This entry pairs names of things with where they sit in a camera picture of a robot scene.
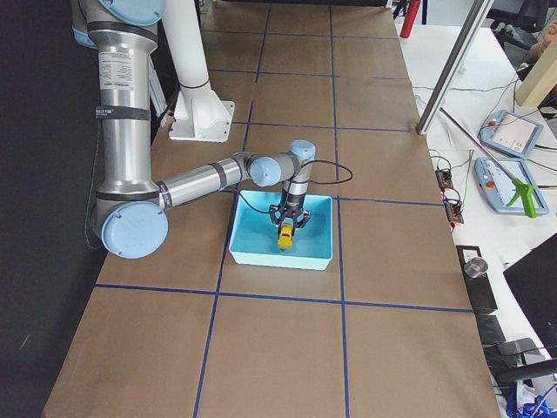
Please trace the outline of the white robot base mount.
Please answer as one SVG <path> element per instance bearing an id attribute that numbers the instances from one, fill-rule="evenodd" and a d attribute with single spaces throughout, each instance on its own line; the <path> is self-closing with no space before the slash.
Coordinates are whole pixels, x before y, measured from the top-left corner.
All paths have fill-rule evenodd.
<path id="1" fill-rule="evenodd" d="M 163 26 L 180 88 L 170 138 L 225 142 L 235 104 L 211 87 L 195 2 L 167 1 Z"/>

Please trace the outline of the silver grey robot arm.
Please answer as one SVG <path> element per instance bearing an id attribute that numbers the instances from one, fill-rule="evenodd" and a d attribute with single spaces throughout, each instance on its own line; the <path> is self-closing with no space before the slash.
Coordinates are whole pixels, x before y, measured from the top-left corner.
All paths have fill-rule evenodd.
<path id="1" fill-rule="evenodd" d="M 104 181 L 91 226 L 109 252 L 125 259 L 154 253 L 167 236 L 170 209 L 245 180 L 283 186 L 281 200 L 269 210 L 280 233 L 305 226 L 316 149 L 303 139 L 274 156 L 238 152 L 170 179 L 152 179 L 151 54 L 159 32 L 178 77 L 174 138 L 222 143 L 230 133 L 234 103 L 211 87 L 193 2 L 75 1 L 71 9 L 75 40 L 97 52 Z"/>

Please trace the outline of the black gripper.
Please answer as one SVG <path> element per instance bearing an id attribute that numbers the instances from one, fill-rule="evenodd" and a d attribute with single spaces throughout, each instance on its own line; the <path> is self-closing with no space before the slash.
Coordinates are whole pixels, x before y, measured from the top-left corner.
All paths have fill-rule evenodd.
<path id="1" fill-rule="evenodd" d="M 305 194 L 282 193 L 277 206 L 270 205 L 269 215 L 271 222 L 281 234 L 282 224 L 286 219 L 291 219 L 293 231 L 304 228 L 311 219 L 312 214 L 304 208 Z"/>

